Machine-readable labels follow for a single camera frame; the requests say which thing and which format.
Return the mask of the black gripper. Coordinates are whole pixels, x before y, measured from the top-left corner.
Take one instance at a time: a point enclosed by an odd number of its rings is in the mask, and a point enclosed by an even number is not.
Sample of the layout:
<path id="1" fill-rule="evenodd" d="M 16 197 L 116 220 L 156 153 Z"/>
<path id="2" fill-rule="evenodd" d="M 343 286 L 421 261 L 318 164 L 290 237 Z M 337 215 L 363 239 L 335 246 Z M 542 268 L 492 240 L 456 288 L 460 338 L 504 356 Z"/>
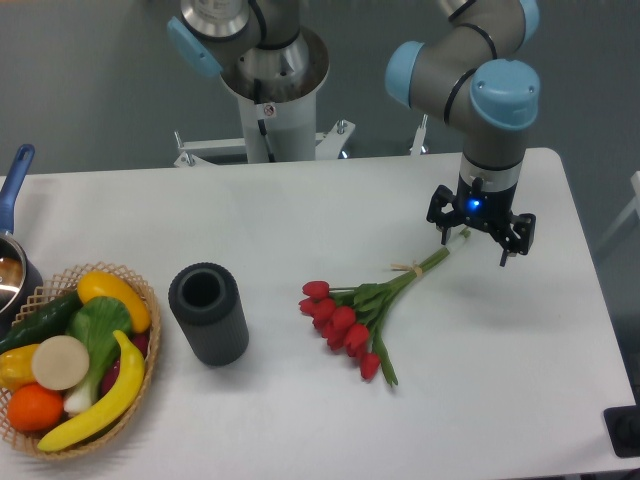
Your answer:
<path id="1" fill-rule="evenodd" d="M 445 185 L 436 188 L 426 220 L 440 232 L 442 245 L 461 225 L 491 234 L 502 248 L 499 265 L 505 267 L 510 257 L 529 253 L 535 235 L 536 216 L 512 212 L 516 188 L 514 183 L 508 189 L 486 191 L 480 181 L 480 189 L 475 189 L 473 180 L 459 175 L 456 194 Z"/>

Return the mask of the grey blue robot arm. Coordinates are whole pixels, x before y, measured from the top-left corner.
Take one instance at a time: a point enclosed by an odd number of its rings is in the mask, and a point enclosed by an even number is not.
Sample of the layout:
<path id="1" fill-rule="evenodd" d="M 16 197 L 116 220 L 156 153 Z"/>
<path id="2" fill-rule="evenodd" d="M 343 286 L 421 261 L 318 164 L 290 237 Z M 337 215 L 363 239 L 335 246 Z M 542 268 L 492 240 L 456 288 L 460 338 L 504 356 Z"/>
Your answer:
<path id="1" fill-rule="evenodd" d="M 407 42 L 385 71 L 387 93 L 464 137 L 455 189 L 440 186 L 427 220 L 443 234 L 465 225 L 489 234 L 504 257 L 525 255 L 536 218 L 512 202 L 538 114 L 540 80 L 515 52 L 536 31 L 533 1 L 444 1 L 450 32 Z M 316 94 L 329 71 L 324 42 L 296 1 L 184 1 L 167 25 L 175 50 L 236 97 L 248 160 L 316 160 Z"/>

